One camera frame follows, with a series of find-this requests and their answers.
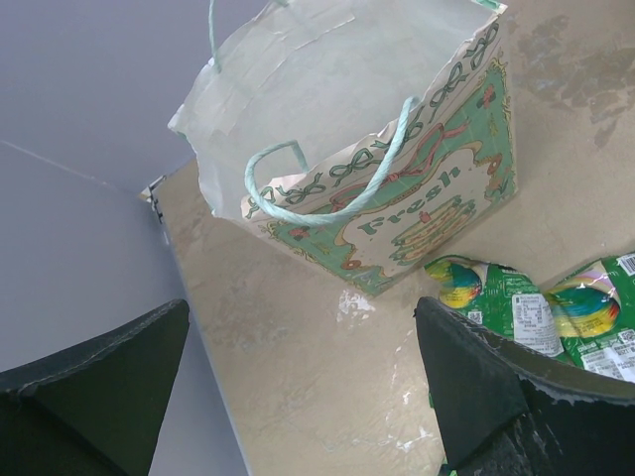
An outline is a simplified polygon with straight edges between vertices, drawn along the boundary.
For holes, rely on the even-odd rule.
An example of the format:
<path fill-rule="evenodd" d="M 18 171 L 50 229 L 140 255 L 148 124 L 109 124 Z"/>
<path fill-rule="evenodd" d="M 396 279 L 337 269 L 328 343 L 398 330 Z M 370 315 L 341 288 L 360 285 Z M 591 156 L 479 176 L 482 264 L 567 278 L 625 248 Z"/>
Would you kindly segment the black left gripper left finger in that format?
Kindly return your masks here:
<path fill-rule="evenodd" d="M 148 474 L 189 328 L 175 299 L 2 372 L 2 474 Z"/>

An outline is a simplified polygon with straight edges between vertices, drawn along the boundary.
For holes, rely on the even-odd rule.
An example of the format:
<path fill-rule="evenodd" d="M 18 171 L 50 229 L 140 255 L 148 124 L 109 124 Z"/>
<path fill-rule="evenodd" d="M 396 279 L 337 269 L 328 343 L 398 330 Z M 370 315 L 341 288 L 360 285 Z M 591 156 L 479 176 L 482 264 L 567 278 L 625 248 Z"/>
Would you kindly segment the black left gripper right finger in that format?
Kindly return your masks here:
<path fill-rule="evenodd" d="M 415 320 L 444 475 L 633 474 L 633 384 L 546 357 L 432 297 Z"/>

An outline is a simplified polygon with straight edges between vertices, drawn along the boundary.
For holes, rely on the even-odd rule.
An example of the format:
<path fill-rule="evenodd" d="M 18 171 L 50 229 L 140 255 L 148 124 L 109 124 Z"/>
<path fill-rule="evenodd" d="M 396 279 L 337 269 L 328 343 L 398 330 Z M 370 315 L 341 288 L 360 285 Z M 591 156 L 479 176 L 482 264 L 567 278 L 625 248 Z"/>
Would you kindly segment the green cake paper bag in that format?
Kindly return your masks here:
<path fill-rule="evenodd" d="M 211 213 L 376 296 L 517 189 L 507 8 L 271 1 L 170 121 Z"/>

